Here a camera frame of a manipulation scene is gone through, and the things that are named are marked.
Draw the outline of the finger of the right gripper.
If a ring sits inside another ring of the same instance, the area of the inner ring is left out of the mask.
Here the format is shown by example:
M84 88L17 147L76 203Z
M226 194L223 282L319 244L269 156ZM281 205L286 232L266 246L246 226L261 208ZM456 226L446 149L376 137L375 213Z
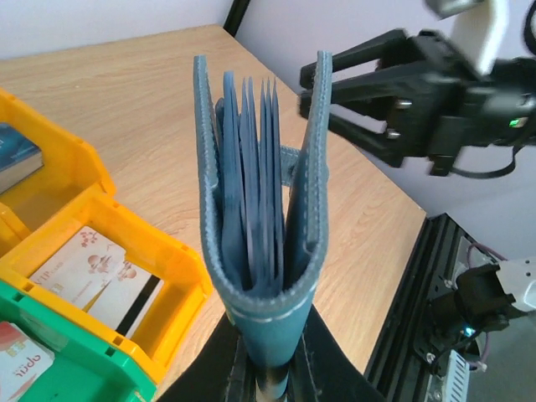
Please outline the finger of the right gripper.
M402 166L402 153L395 150L394 141L388 139L388 126L382 132L372 131L367 127L360 126L351 116L366 116L375 121L387 122L385 111L391 107L390 100L353 100L347 96L342 102L336 102L334 96L345 90L350 95L358 90L358 81L366 80L364 75L332 83L332 74L326 73L328 84L332 85L331 105L340 107L342 114L332 113L331 107L325 107L325 114L329 112L328 130L352 143L355 147L365 151L378 160L388 164L392 168Z
M382 60L384 56L392 54L407 42L403 29L392 29L386 33L363 42L351 49L344 50L332 57L332 71L337 72L365 64L373 60ZM408 65L396 65L365 75L354 76L333 83L334 88L358 88L383 84L394 84L409 77Z

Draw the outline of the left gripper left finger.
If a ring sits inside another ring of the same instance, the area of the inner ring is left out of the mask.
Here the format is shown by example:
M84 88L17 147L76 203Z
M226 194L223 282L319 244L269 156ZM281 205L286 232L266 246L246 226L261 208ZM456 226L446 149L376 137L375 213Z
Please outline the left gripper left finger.
M221 320L198 357L163 393L161 401L267 401L258 390L240 331Z

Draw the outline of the blue card holder wallet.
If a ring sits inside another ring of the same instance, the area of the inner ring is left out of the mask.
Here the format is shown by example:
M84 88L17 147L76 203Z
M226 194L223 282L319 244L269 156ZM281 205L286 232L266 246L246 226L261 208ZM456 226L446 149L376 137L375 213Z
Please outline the blue card holder wallet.
M311 309L328 244L327 124L332 56L317 55L300 149L283 147L276 85L251 80L213 101L208 64L193 62L200 234L230 321L259 367L286 364Z

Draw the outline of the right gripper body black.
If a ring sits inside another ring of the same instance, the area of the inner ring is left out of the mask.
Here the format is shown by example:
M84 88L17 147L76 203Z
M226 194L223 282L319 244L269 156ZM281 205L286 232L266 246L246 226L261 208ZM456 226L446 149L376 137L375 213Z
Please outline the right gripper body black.
M381 159L400 167L425 157L430 174L468 175L456 166L464 147L509 147L517 154L535 144L535 58L497 59L488 75L435 31L388 42L376 69L396 90L384 113Z

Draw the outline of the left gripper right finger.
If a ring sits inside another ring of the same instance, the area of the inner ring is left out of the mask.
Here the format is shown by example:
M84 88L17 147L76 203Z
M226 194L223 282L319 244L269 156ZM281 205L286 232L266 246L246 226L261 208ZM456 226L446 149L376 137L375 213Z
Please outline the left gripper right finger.
M290 361L287 399L381 402L385 397L348 360L318 312L310 312Z

